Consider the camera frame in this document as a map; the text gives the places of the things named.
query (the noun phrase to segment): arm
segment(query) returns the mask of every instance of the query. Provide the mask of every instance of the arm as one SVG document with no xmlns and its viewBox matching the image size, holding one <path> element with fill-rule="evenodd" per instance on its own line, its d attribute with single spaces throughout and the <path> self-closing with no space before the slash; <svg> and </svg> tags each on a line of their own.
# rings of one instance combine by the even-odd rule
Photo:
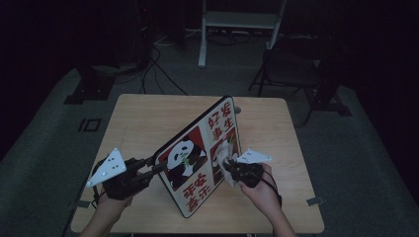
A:
<svg viewBox="0 0 419 237">
<path fill-rule="evenodd" d="M 272 175 L 271 167 L 262 164 L 265 171 Z M 274 184 L 271 176 L 264 173 L 262 176 L 270 184 Z M 289 237 L 295 236 L 293 228 L 291 227 L 287 217 L 281 209 L 280 203 L 277 198 L 277 194 L 264 182 L 251 189 L 239 182 L 241 191 L 247 195 L 255 206 L 268 218 L 274 228 L 274 234 L 276 237 Z"/>
<path fill-rule="evenodd" d="M 108 198 L 106 194 L 102 195 L 95 213 L 81 232 L 80 237 L 108 236 L 114 224 L 120 219 L 126 206 L 129 206 L 132 202 L 132 198 L 133 196 L 124 200 L 116 200 Z"/>
</svg>

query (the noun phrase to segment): black device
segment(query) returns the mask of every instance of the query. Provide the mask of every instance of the black device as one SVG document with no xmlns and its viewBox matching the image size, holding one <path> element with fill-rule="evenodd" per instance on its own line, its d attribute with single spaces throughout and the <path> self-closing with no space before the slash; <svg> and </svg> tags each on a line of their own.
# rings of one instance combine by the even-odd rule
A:
<svg viewBox="0 0 419 237">
<path fill-rule="evenodd" d="M 106 158 L 96 164 L 93 169 L 93 174 L 96 173 L 97 169 L 105 160 Z M 93 187 L 95 192 L 94 202 L 98 203 L 100 196 L 104 193 L 106 193 L 109 198 L 123 200 L 147 188 L 154 175 L 162 172 L 167 166 L 167 162 L 154 165 L 153 161 L 153 157 L 139 160 L 136 160 L 135 158 L 125 160 L 126 171 L 103 182 L 102 185 L 105 191 L 102 194 L 99 195 L 96 186 Z M 150 171 L 138 174 L 138 170 L 144 166 L 152 166 L 152 168 Z"/>
<path fill-rule="evenodd" d="M 243 182 L 249 188 L 255 188 L 262 180 L 264 169 L 261 164 L 244 164 L 233 160 L 226 160 L 224 168 L 231 173 L 236 182 Z"/>
<path fill-rule="evenodd" d="M 245 164 L 236 162 L 231 159 L 225 160 L 223 164 L 225 170 L 230 172 L 231 178 L 234 181 L 241 181 L 251 189 L 255 188 L 259 184 L 259 182 L 264 182 L 275 192 L 280 206 L 283 206 L 283 197 L 280 196 L 280 194 L 278 193 L 278 188 L 277 184 L 275 184 L 274 177 L 272 177 L 271 174 L 266 172 L 261 164 Z M 274 186 L 268 181 L 266 181 L 264 178 L 262 178 L 263 173 L 266 173 L 271 177 L 271 179 L 274 181 Z"/>
</svg>

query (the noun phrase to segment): white triangle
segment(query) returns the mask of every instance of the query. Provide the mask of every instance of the white triangle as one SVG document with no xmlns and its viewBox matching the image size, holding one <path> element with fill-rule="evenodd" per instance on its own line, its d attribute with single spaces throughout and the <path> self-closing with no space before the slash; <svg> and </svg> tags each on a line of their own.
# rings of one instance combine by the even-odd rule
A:
<svg viewBox="0 0 419 237">
<path fill-rule="evenodd" d="M 104 181 L 115 177 L 116 175 L 126 171 L 126 163 L 118 148 L 115 148 L 111 154 L 108 155 L 104 163 L 93 174 L 90 181 L 87 182 L 86 187 L 94 187 Z"/>
<path fill-rule="evenodd" d="M 272 161 L 272 156 L 265 155 L 261 152 L 257 152 L 251 149 L 247 149 L 243 155 L 237 158 L 237 162 L 245 164 L 254 164 L 267 161 Z"/>
</svg>

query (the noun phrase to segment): panda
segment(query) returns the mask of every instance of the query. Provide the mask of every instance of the panda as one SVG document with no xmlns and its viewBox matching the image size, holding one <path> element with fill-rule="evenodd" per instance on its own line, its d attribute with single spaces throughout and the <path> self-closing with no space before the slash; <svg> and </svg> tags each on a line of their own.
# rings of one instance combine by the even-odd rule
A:
<svg viewBox="0 0 419 237">
<path fill-rule="evenodd" d="M 178 189 L 205 163 L 207 153 L 194 144 L 188 136 L 176 144 L 167 157 L 167 179 L 173 189 Z"/>
</svg>

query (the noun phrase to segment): gray floor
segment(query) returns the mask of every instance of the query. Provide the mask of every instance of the gray floor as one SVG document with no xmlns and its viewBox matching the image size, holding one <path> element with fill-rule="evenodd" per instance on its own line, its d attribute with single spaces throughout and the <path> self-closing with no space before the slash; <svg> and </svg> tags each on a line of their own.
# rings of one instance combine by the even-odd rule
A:
<svg viewBox="0 0 419 237">
<path fill-rule="evenodd" d="M 205 69 L 198 68 L 199 46 L 196 39 L 189 39 L 186 48 L 158 45 L 158 63 L 189 95 L 256 95 L 256 89 L 249 92 L 247 87 L 261 63 L 262 39 L 235 46 L 209 44 Z M 108 101 L 63 105 L 78 81 L 73 70 L 57 83 L 1 162 L 0 236 L 77 236 L 65 228 L 71 207 L 118 96 L 139 93 L 141 75 L 117 78 Z M 148 72 L 145 89 L 147 94 L 182 94 L 158 69 L 156 76 L 153 69 Z M 315 193 L 326 199 L 320 206 L 325 230 L 317 236 L 419 236 L 419 208 L 356 94 L 341 87 L 338 95 L 352 117 L 314 112 L 296 130 Z M 290 90 L 271 87 L 263 96 L 285 98 L 295 122 L 306 113 L 302 93 L 293 97 Z M 79 131 L 83 119 L 102 122 L 96 132 Z"/>
</svg>

